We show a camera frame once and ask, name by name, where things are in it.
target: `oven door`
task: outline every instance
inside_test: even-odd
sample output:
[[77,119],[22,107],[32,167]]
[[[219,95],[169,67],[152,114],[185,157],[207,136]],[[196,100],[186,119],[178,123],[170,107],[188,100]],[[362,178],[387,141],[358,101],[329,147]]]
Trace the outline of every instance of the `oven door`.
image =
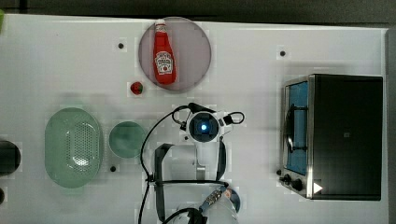
[[284,168],[306,175],[308,82],[286,86]]

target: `camera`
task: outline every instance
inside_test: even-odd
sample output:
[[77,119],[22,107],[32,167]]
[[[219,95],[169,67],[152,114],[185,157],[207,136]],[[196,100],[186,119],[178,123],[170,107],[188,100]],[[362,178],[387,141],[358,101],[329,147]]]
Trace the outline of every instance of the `camera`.
[[189,131],[196,141],[210,142],[219,134],[219,122],[212,114],[201,112],[190,120]]

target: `oven window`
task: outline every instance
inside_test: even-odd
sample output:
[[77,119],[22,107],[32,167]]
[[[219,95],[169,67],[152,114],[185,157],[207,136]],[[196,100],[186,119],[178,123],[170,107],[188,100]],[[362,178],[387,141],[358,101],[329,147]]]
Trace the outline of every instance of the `oven window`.
[[300,175],[306,174],[306,122],[308,107],[308,83],[302,82],[289,86],[289,108],[293,109],[294,119],[292,144],[288,150],[286,168]]

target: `gray floor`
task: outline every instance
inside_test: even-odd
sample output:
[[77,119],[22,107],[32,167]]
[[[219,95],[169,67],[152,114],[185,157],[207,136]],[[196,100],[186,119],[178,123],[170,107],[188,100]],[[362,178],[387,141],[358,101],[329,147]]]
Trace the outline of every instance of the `gray floor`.
[[[0,0],[6,12],[394,27],[396,1],[389,0]],[[396,223],[396,32],[389,35],[389,223]]]

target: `small green cup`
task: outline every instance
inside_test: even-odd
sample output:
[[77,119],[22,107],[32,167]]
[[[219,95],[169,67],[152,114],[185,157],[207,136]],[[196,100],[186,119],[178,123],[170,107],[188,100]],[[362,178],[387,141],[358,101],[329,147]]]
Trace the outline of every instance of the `small green cup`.
[[134,158],[140,155],[146,132],[135,122],[125,121],[111,130],[108,143],[110,149],[121,158]]

